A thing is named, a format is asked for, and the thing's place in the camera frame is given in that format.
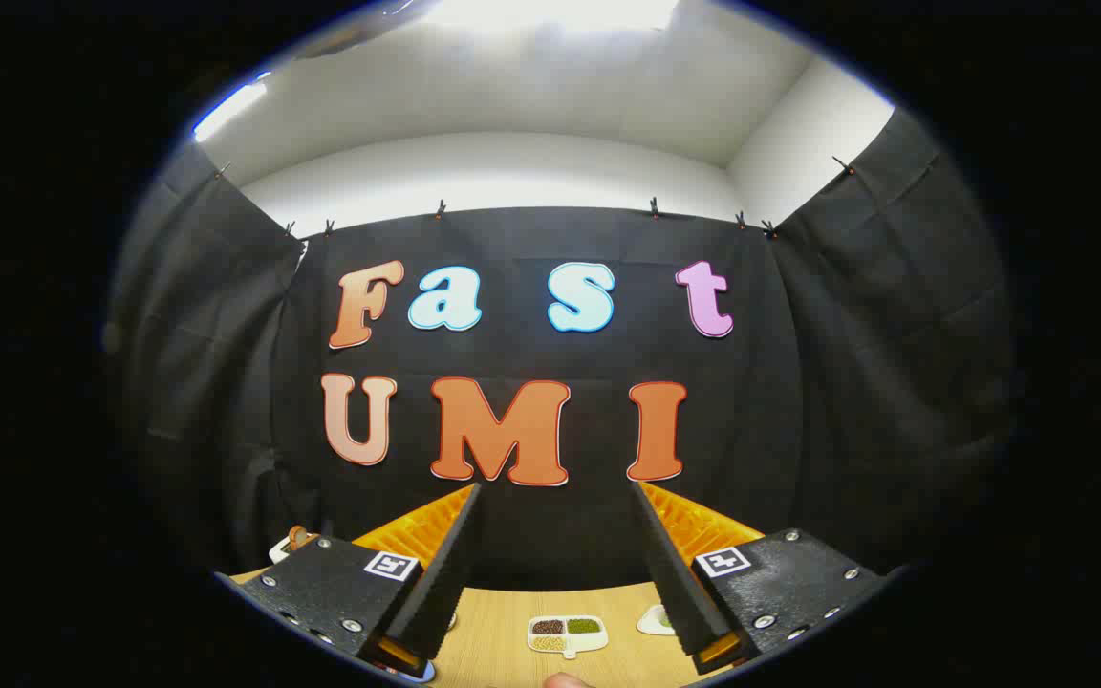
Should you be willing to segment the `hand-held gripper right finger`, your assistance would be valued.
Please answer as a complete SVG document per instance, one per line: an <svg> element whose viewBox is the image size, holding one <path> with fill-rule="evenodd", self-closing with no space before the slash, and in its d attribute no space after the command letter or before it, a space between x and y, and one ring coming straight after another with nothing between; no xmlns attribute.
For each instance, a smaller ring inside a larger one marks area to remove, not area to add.
<svg viewBox="0 0 1101 688"><path fill-rule="evenodd" d="M701 675L776 660L896 582L799 527L765 534L646 481L631 495L651 582Z"/></svg>

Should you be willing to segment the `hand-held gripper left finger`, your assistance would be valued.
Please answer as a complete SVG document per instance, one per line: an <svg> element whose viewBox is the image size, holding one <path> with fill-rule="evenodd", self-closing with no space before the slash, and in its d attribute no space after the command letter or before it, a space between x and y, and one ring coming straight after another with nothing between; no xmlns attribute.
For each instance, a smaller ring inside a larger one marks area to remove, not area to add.
<svg viewBox="0 0 1101 688"><path fill-rule="evenodd" d="M280 559L217 580L340 660L416 677L442 652L462 600L482 512L484 489L468 484L353 540L293 527Z"/></svg>

